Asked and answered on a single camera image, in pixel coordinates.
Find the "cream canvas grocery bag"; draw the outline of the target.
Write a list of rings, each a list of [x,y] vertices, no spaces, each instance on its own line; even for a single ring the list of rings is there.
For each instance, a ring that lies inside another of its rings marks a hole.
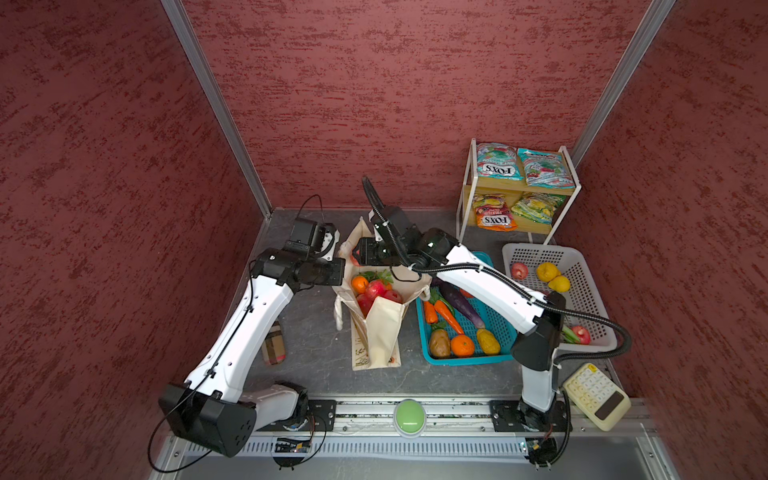
[[[342,324],[342,311],[347,310],[351,318],[352,369],[355,371],[380,368],[396,368],[401,365],[398,336],[411,304],[429,297],[431,277],[419,275],[403,267],[359,266],[352,258],[352,249],[362,237],[374,234],[363,218],[360,218],[343,241],[336,254],[346,261],[343,282],[334,289],[336,300],[335,320]],[[356,294],[350,280],[359,272],[390,271],[394,277],[393,290],[403,297],[398,304],[383,297],[371,301],[364,293]]]

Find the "orange fruit white basket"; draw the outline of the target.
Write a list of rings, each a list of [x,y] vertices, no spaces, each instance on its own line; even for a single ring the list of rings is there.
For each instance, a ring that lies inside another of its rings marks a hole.
[[[393,288],[394,277],[390,271],[359,272],[350,280],[350,286],[356,294],[362,294],[366,291],[368,285],[375,280],[379,280],[387,290]]]

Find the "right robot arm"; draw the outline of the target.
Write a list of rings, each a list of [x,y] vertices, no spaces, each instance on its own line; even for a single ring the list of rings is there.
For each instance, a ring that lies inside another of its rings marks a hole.
[[[612,358],[628,352],[631,335],[623,326],[586,312],[568,310],[502,272],[480,261],[452,235],[432,228],[421,232],[403,210],[385,205],[368,177],[362,178],[372,208],[373,240],[360,240],[353,257],[362,266],[402,265],[419,275],[428,275],[467,291],[491,307],[516,330],[512,356],[521,365],[523,390],[518,403],[519,419],[529,431],[549,428],[555,404],[555,371],[566,360]],[[607,352],[557,352],[566,316],[578,317],[613,329],[620,344]]]

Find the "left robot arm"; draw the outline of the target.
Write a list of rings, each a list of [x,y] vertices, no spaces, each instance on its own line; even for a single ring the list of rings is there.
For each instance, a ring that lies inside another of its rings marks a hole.
[[[339,237],[333,224],[298,214],[282,248],[250,260],[242,298],[211,349],[182,384],[165,387],[158,401],[161,425],[209,453],[233,457],[253,431],[304,417],[305,390],[290,382],[274,384],[253,401],[241,396],[254,359],[294,296],[341,284],[345,262],[334,255]]]

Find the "orange candy bag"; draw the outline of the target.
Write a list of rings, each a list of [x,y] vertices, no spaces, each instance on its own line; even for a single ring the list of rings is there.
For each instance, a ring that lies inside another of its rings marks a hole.
[[[478,228],[497,232],[511,232],[518,225],[510,212],[506,198],[501,193],[473,196],[472,209]]]

